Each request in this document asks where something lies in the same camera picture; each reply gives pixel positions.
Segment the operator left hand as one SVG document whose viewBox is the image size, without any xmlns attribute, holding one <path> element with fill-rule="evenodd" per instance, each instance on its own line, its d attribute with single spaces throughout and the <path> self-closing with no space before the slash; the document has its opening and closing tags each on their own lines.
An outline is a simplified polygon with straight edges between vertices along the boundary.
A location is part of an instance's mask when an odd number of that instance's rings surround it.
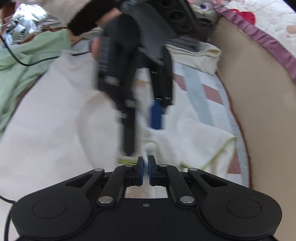
<svg viewBox="0 0 296 241">
<path fill-rule="evenodd" d="M 108 13 L 103 15 L 98 21 L 96 21 L 96 25 L 103 28 L 109 23 L 111 20 L 120 16 L 122 12 L 118 8 L 113 8 Z M 93 37 L 89 43 L 89 51 L 92 54 L 92 57 L 97 60 L 99 58 L 99 51 L 101 48 L 101 39 L 102 35 L 96 35 Z"/>
</svg>

